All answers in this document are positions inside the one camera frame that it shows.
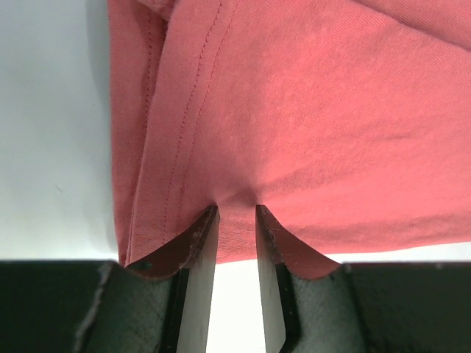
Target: double stitched seam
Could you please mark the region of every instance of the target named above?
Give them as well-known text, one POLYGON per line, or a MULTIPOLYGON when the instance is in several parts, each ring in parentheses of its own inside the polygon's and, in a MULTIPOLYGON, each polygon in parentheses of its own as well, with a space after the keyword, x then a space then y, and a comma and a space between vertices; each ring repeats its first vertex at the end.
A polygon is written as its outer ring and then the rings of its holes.
POLYGON ((193 133, 193 137, 192 137, 192 142, 191 142, 190 157, 188 158, 188 163, 186 165, 185 173, 183 174, 183 184, 182 184, 182 187, 180 189, 180 200, 178 201, 178 208, 177 208, 177 224, 180 223, 180 216, 181 216, 180 213, 182 211, 183 199, 184 199, 184 196, 185 196, 185 189, 186 189, 185 184, 186 184, 186 180, 188 178, 188 171, 190 169, 191 158, 193 157, 193 151, 194 151, 194 145, 195 145, 195 140, 196 140, 196 134, 198 133, 199 121, 201 120, 202 112, 203 112, 203 109, 204 109, 205 103, 206 103, 206 98, 208 97, 208 93, 209 93, 209 90, 210 90, 210 87, 211 87, 211 82, 212 82, 212 79, 213 79, 214 70, 216 69, 216 62, 218 60, 219 53, 221 52, 222 44, 223 44, 224 40, 226 39, 227 33, 229 32, 230 25, 233 22, 234 14, 236 13, 237 6, 238 6, 238 2, 235 4, 233 13, 230 16, 229 24, 227 25, 227 28, 226 28, 226 32, 222 36, 221 43, 219 44, 218 50, 216 51, 216 55, 214 56, 214 61, 213 61, 213 65, 212 65, 211 72, 210 72, 210 75, 209 75, 209 80, 208 80, 209 81, 208 82, 208 87, 206 88, 203 103, 201 104, 201 107, 199 108, 198 117, 196 119, 196 125, 195 125, 195 129, 194 129, 194 133, 193 133))
MULTIPOLYGON (((153 45, 152 45, 152 11, 150 9, 147 10, 147 37, 149 39, 149 45, 147 46, 147 70, 146 70, 146 98, 145 98, 145 110, 144 110, 144 118, 145 118, 145 135, 147 136, 147 124, 149 121, 149 112, 150 112, 150 92, 151 92, 151 66, 152 66, 152 52, 153 52, 153 45)), ((130 222, 130 232, 129 232, 129 242, 127 244, 127 254, 124 258, 124 262, 127 263, 129 259, 131 259, 131 251, 132 251, 132 234, 134 230, 134 220, 135 220, 135 213, 136 208, 138 206, 138 186, 141 182, 142 176, 142 164, 144 159, 144 150, 146 145, 146 138, 144 138, 144 147, 142 150, 141 155, 141 162, 139 163, 139 175, 138 181, 136 182, 135 192, 134 192, 134 200, 132 203, 132 215, 131 215, 131 222, 130 222)))
POLYGON ((217 22, 219 14, 221 13, 221 7, 222 7, 222 0, 219 2, 219 6, 218 6, 216 16, 215 16, 214 21, 213 21, 213 23, 211 24, 211 26, 208 30, 208 33, 206 34, 205 42, 203 44, 203 47, 201 48, 201 52, 199 53, 198 67, 196 69, 196 77, 195 77, 194 85, 193 85, 193 88, 191 89, 190 97, 188 98, 188 102, 186 104, 185 111, 183 113, 182 124, 180 125, 180 136, 178 138, 177 153, 175 155, 174 164, 173 164, 172 169, 171 169, 169 189, 167 190, 165 206, 164 206, 164 209, 163 209, 163 231, 164 232, 167 230, 167 223, 168 223, 168 219, 169 219, 168 212, 169 212, 170 192, 171 192, 171 187, 173 186, 175 172, 177 170, 177 162, 178 162, 178 160, 180 158, 180 154, 181 154, 181 149, 182 149, 182 144, 183 144, 183 135, 184 135, 183 133, 185 131, 185 125, 186 125, 186 119, 188 117, 188 111, 190 109, 190 104, 193 100, 193 97, 194 97, 194 94, 195 94, 195 91, 196 91, 196 86, 197 86, 199 78, 201 76, 201 68, 202 68, 202 62, 203 62, 202 56, 205 53, 206 46, 208 45, 210 34, 214 29, 214 25, 217 22))

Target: fabric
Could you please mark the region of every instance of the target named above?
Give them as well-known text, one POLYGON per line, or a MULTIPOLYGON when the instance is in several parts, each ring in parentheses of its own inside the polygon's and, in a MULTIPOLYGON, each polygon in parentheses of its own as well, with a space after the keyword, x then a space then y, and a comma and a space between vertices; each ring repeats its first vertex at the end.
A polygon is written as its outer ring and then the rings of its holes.
POLYGON ((322 253, 471 240, 464 0, 109 0, 120 261, 218 204, 220 263, 255 205, 322 253))

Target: white surface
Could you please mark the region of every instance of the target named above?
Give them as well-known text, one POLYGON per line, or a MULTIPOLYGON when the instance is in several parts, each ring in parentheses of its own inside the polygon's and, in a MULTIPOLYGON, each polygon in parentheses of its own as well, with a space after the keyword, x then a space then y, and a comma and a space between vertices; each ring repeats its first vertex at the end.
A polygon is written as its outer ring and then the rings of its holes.
MULTIPOLYGON (((0 258, 116 259, 105 0, 0 1, 0 258)), ((471 260, 471 243, 334 260, 471 260)), ((208 352, 264 352, 256 261, 216 267, 208 352)))

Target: garment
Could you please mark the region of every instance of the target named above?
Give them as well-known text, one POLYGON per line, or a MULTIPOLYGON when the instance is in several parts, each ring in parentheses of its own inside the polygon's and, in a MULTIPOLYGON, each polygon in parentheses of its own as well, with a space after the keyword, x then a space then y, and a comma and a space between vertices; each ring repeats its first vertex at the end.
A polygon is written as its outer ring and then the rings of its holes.
POLYGON ((466 1, 143 3, 109 0, 120 261, 209 204, 220 263, 256 204, 322 253, 471 240, 466 1))

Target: red fabric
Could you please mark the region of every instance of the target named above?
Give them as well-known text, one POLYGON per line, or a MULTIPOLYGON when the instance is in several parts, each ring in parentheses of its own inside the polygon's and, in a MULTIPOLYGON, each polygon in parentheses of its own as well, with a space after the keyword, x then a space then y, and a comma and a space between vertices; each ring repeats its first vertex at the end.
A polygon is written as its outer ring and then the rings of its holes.
POLYGON ((323 253, 471 240, 467 1, 161 5, 109 0, 120 261, 212 203, 219 262, 257 203, 323 253))

